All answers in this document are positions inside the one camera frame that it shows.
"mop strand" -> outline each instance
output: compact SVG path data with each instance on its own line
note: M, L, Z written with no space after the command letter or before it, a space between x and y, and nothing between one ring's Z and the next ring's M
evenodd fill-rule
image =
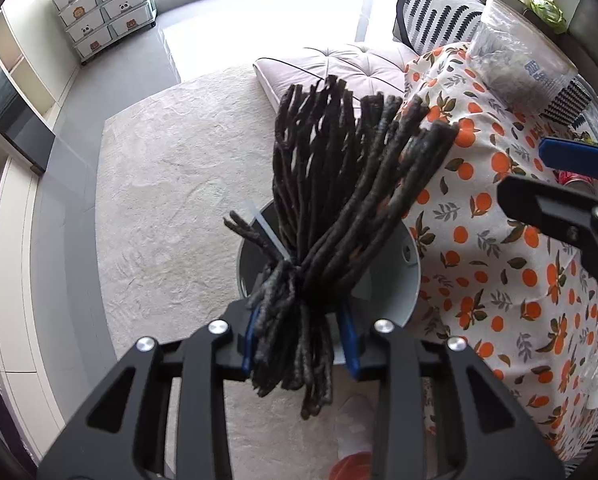
M275 120L272 193L290 260L236 212L226 227L268 258L248 299L258 309L252 384L263 397L279 383L305 387L301 417L332 403L333 346L326 313L343 301L393 234L458 133L415 96L361 98L355 120L346 82L328 76L308 93L291 85Z

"black and white pillow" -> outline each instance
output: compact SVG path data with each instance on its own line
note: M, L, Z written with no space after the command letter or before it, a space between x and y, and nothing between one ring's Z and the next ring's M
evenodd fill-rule
M417 54L470 41L484 8L479 0L398 0L401 41Z

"beige rug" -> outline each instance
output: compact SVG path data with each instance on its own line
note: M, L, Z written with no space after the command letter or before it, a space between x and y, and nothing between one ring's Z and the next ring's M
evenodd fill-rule
M274 112L250 66L169 88L106 121L96 198L103 303L118 356L143 335L185 338L237 298L239 238L221 217L271 198ZM226 384L236 480L326 479L336 407L376 385L335 372L335 406L299 418L301 392ZM175 424L167 459L173 465Z

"plastic bag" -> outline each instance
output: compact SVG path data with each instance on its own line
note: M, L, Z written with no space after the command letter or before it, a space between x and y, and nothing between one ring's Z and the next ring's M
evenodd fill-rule
M499 0L486 1L468 58L497 97L525 114L544 111L577 74L552 41Z

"floral tablecloth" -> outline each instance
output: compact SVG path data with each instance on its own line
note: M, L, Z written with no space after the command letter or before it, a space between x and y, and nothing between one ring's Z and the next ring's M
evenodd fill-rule
M423 273L413 330L432 341L464 336L568 460L598 425L584 379L598 355L597 284L576 249L509 220L496 204L508 174L556 181L538 143L557 132L506 109L469 67L464 43L435 49L405 72L404 106L418 94L428 121L460 127L405 217ZM433 433L429 396L426 404Z

